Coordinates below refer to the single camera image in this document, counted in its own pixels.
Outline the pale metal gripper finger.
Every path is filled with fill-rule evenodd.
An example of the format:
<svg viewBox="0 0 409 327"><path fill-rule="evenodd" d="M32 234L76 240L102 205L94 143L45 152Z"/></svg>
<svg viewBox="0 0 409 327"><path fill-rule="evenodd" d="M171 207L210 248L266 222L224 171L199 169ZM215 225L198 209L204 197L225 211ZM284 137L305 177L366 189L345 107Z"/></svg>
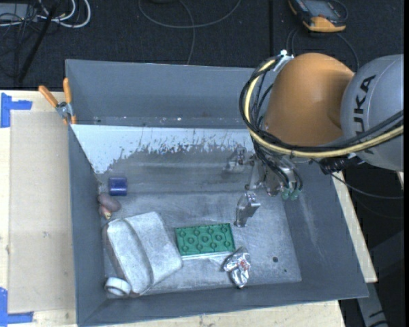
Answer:
<svg viewBox="0 0 409 327"><path fill-rule="evenodd" d="M254 192L245 192L237 202L236 215L234 225L243 228L246 226L247 220L253 217L257 209L261 207Z"/></svg>
<svg viewBox="0 0 409 327"><path fill-rule="evenodd" d="M238 146L231 156L227 159L226 165L222 169L221 177L223 180L240 179L245 170L245 154L247 150L243 146Z"/></svg>

